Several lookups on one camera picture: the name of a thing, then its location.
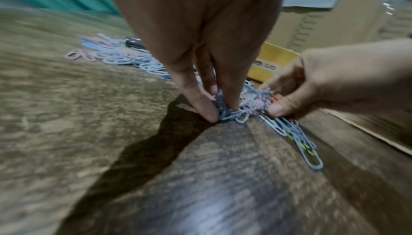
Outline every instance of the hand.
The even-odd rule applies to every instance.
[[[259,88],[283,96],[269,108],[274,117],[411,108],[412,40],[308,50]]]
[[[282,0],[114,0],[145,47],[169,72],[192,106],[216,122],[216,106],[204,89],[237,109],[240,92]]]

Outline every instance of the wooden table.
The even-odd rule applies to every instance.
[[[212,125],[166,79],[69,61],[117,17],[0,11],[0,234],[412,234],[412,159],[323,112],[324,170],[258,119]]]

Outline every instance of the fingernail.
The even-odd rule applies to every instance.
[[[282,114],[283,107],[279,103],[275,103],[269,107],[268,112],[272,117],[278,117]]]
[[[218,86],[213,85],[210,90],[212,91],[212,95],[216,95],[218,93]]]

